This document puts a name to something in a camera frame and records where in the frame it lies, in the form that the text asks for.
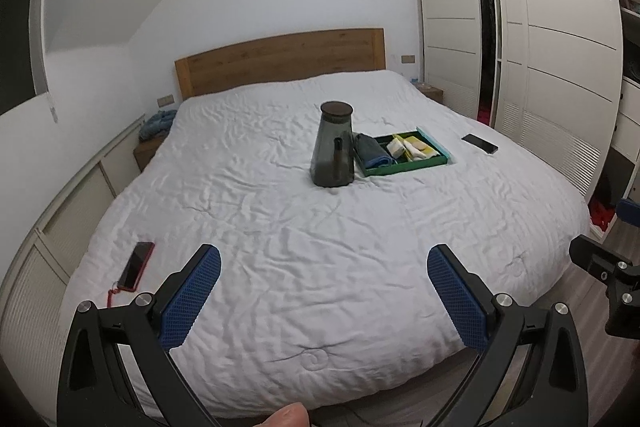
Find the person's left hand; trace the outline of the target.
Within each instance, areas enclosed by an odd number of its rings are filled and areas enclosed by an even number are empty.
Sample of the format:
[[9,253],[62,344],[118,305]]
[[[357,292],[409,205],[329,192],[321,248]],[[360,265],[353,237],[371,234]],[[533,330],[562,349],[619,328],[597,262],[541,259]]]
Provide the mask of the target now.
[[262,421],[258,427],[309,427],[310,419],[306,407],[296,402],[282,407]]

